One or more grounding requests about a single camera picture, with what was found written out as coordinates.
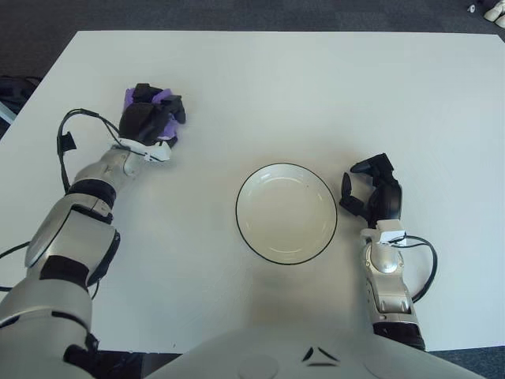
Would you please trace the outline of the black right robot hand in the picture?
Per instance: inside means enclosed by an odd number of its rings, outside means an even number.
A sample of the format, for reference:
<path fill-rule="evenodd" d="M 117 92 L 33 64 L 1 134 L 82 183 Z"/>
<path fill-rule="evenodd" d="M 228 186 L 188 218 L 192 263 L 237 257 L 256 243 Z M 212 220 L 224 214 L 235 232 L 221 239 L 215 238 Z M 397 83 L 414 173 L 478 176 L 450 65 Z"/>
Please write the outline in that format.
<path fill-rule="evenodd" d="M 369 228 L 375 228 L 380 220 L 399 220 L 402 213 L 402 187 L 393 171 L 386 153 L 355 163 L 350 172 L 369 176 L 374 190 L 366 202 L 356 198 L 352 195 L 350 176 L 345 172 L 339 204 L 352 215 L 363 218 Z"/>

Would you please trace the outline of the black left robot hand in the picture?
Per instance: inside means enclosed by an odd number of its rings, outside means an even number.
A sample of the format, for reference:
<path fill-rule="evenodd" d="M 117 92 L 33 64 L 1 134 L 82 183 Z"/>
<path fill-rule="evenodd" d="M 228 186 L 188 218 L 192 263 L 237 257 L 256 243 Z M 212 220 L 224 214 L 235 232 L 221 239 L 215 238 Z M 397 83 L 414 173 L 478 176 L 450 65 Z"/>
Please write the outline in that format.
<path fill-rule="evenodd" d="M 166 142 L 172 148 L 178 142 L 178 128 L 186 122 L 185 108 L 180 95 L 169 88 L 152 87 L 139 83 L 127 88 L 119 137 L 145 146 Z"/>

